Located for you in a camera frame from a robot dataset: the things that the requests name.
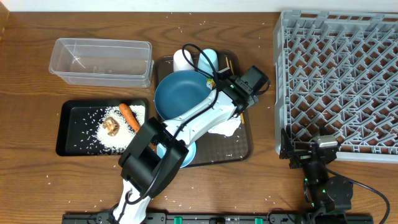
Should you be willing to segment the orange carrot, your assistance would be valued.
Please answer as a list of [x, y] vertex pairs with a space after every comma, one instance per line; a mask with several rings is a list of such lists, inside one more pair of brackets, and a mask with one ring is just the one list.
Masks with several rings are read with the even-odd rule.
[[141, 125], [138, 123], [137, 119], [134, 117], [130, 107], [128, 107], [128, 105], [126, 105], [124, 103], [121, 103], [119, 105], [119, 110], [120, 110], [121, 114], [124, 116], [127, 123], [137, 133], [140, 130]]

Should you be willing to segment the light blue bowl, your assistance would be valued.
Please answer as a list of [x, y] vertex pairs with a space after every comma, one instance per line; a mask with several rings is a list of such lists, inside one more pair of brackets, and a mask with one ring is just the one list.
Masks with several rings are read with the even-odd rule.
[[[197, 151], [197, 146], [196, 146], [196, 143], [194, 142], [188, 147], [188, 154], [187, 154], [186, 158], [184, 159], [184, 161], [182, 162], [182, 165], [180, 166], [181, 168], [184, 168], [187, 165], [189, 165], [189, 163], [191, 163], [191, 161], [195, 157], [196, 151]], [[157, 145], [157, 155], [160, 158], [163, 158], [165, 153], [166, 153], [166, 148], [162, 144], [158, 144]]]

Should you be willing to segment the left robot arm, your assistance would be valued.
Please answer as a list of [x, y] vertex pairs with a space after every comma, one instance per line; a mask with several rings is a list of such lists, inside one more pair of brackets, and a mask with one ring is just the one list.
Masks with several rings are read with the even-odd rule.
[[238, 77], [226, 68], [213, 74], [215, 86], [199, 104], [164, 122], [148, 119], [119, 158], [123, 192], [110, 223], [142, 223], [149, 202], [174, 179], [188, 147], [211, 128], [257, 103], [268, 77], [252, 66]]

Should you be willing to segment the brown food scrap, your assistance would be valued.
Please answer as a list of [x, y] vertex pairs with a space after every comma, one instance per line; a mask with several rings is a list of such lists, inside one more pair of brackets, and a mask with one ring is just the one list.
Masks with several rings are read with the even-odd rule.
[[109, 136], [115, 136], [119, 132], [119, 123], [112, 117], [107, 117], [102, 124], [102, 127], [107, 130]]

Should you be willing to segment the white tissue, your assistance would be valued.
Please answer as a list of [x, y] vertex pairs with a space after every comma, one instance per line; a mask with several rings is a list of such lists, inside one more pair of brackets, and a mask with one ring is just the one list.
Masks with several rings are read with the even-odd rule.
[[229, 120], [212, 127], [208, 132], [211, 134], [220, 134], [224, 135], [225, 137], [230, 137], [234, 134], [235, 130], [239, 128], [240, 124], [240, 116], [231, 117]]

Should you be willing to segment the dark blue plate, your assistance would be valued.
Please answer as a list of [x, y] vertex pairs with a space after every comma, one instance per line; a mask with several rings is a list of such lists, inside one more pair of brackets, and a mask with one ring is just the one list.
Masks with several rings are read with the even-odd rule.
[[167, 75], [155, 91], [155, 108], [163, 120], [176, 118], [201, 103], [211, 92], [207, 78], [185, 70]]

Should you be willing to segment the white rice pile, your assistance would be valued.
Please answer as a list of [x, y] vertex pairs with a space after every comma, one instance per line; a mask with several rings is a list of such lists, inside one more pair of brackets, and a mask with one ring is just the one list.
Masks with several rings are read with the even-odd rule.
[[[119, 123], [120, 129], [115, 136], [109, 136], [107, 130], [102, 127], [103, 121], [107, 117], [112, 117]], [[136, 135], [118, 106], [95, 108], [81, 120], [83, 122], [83, 130], [80, 131], [82, 136], [78, 138], [78, 142], [73, 147], [81, 151], [86, 149], [88, 155], [121, 154]]]

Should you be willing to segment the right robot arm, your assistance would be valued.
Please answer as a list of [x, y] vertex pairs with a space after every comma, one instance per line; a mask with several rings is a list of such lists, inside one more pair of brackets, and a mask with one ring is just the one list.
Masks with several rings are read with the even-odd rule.
[[353, 184], [338, 176], [330, 177], [327, 164], [336, 159], [339, 142], [326, 130], [308, 149], [295, 149], [286, 130], [281, 130], [280, 159], [288, 159], [291, 169], [302, 169], [305, 199], [313, 206], [299, 215], [295, 223], [347, 223], [345, 211], [351, 209]]

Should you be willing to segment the green yellow snack wrapper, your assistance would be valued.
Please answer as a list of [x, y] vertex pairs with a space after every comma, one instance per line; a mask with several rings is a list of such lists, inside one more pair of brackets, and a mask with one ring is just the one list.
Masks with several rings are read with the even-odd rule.
[[214, 87], [214, 85], [215, 85], [215, 82], [214, 82], [214, 80], [213, 79], [211, 79], [211, 78], [207, 78], [206, 79], [206, 86], [209, 88], [209, 89], [213, 89], [213, 87]]

